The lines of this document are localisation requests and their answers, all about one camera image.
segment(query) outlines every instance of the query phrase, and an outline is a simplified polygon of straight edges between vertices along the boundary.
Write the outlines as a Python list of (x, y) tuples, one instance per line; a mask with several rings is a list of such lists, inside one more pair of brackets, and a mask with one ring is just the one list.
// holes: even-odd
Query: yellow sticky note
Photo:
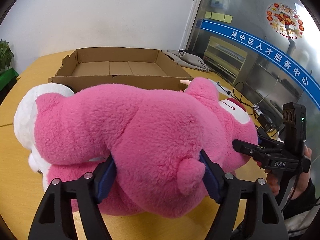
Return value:
[(232, 21), (232, 16), (226, 14), (226, 16), (224, 17), (224, 21), (225, 21), (226, 23), (231, 23), (231, 21)]
[(211, 12), (205, 12), (205, 18), (211, 18)]
[(222, 21), (224, 20), (224, 14), (223, 13), (212, 13), (211, 15), (212, 20)]

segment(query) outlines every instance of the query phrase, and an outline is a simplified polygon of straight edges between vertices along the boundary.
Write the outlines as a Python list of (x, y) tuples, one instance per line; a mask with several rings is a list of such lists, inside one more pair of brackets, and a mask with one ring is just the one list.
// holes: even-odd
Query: cardboard box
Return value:
[(186, 88), (181, 79), (192, 77), (160, 50), (99, 47), (75, 50), (48, 81), (74, 92), (110, 83), (179, 91)]

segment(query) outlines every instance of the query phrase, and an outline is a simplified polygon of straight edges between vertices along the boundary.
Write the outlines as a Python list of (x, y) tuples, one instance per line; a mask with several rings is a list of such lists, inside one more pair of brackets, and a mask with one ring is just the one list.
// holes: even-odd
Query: white wall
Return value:
[(193, 1), (17, 0), (0, 38), (9, 41), (18, 73), (40, 56), (76, 48), (179, 49)]

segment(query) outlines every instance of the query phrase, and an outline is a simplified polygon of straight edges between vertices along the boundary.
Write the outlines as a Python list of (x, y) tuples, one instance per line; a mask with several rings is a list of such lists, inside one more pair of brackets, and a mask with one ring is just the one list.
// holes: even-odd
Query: human hand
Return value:
[[(305, 146), (304, 149), (304, 155), (307, 156), (309, 159), (311, 159), (312, 150)], [(271, 170), (265, 170), (265, 173), (267, 173), (267, 184), (269, 185), (273, 195), (278, 195), (280, 186), (278, 183), (278, 178), (271, 172)], [(296, 199), (299, 197), (308, 187), (310, 179), (310, 170), (308, 173), (301, 173), (299, 176), (299, 180), (296, 186), (296, 190), (292, 196), (292, 199)]]

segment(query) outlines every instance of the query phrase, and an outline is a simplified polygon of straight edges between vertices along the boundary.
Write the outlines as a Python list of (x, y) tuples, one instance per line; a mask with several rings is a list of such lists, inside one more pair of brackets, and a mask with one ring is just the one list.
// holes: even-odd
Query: blue banner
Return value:
[(256, 51), (286, 72), (300, 85), (320, 110), (320, 87), (310, 74), (294, 59), (270, 43), (229, 25), (203, 20), (201, 29), (213, 32)]

